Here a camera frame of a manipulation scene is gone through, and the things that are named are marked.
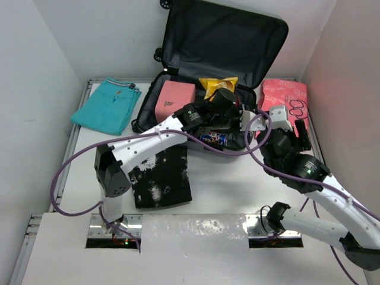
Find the blue pepsi can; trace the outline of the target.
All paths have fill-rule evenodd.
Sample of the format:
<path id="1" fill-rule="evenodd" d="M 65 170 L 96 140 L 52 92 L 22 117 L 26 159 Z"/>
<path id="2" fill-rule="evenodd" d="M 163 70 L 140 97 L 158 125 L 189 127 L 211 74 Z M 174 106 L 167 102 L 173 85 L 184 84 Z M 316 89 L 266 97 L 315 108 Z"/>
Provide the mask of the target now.
<path id="1" fill-rule="evenodd" d="M 227 144 L 227 135 L 217 132 L 209 132 L 207 134 L 202 134 L 199 139 L 207 144 L 215 144 L 221 146 L 226 146 Z"/>

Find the yellow chips bag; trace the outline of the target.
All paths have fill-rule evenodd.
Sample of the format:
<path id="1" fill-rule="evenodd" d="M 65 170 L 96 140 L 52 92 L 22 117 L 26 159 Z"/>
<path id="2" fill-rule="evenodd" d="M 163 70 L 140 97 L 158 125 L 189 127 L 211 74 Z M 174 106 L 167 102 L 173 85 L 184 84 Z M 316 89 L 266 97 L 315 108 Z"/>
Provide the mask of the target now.
<path id="1" fill-rule="evenodd" d="M 205 89 L 204 100 L 213 100 L 214 93 L 221 88 L 227 89 L 234 93 L 238 79 L 238 77 L 228 77 L 224 79 L 200 78 L 199 82 Z"/>

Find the black white tie-dye shirt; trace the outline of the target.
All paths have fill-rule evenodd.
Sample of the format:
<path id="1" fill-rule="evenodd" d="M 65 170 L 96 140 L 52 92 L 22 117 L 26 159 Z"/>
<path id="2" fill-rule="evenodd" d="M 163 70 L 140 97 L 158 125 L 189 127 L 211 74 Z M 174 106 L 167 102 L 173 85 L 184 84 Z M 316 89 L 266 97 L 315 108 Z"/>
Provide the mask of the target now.
<path id="1" fill-rule="evenodd" d="M 174 146 L 142 161 L 129 172 L 136 208 L 171 207 L 192 201 L 188 150 Z"/>

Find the turquoise shorts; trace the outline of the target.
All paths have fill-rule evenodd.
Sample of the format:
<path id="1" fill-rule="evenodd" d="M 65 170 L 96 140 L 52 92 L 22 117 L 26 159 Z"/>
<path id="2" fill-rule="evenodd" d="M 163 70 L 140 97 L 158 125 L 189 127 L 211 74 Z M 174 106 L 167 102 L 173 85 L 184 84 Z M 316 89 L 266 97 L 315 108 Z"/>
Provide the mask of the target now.
<path id="1" fill-rule="evenodd" d="M 93 131 L 119 136 L 130 121 L 140 95 L 141 91 L 135 83 L 106 78 L 71 116 L 71 122 Z"/>

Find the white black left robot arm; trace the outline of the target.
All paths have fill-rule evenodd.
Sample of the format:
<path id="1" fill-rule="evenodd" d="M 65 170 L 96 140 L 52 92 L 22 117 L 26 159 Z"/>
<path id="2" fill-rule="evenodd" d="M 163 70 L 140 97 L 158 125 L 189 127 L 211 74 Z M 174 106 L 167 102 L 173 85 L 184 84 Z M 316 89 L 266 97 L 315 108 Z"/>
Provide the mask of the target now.
<path id="1" fill-rule="evenodd" d="M 241 116 L 238 96 L 220 88 L 210 99 L 186 104 L 134 138 L 98 146 L 94 169 L 101 189 L 99 213 L 105 224 L 110 226 L 122 221 L 122 196 L 131 187 L 128 174 L 139 163 L 167 148 L 185 143 L 189 135 L 195 135 L 200 129 L 225 127 L 231 122 L 239 122 Z"/>

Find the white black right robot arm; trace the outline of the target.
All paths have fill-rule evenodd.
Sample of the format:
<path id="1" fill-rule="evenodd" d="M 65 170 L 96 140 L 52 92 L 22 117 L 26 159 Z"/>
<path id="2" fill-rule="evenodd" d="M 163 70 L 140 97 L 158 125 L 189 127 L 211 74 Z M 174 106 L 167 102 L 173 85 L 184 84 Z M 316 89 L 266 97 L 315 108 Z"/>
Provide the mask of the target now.
<path id="1" fill-rule="evenodd" d="M 345 191 L 335 176 L 316 157 L 305 154 L 311 144 L 302 120 L 295 135 L 288 122 L 261 129 L 257 137 L 263 168 L 289 188 L 310 198 L 337 222 L 298 214 L 291 206 L 276 202 L 266 215 L 276 233 L 294 230 L 327 243 L 366 271 L 379 269 L 379 217 Z"/>

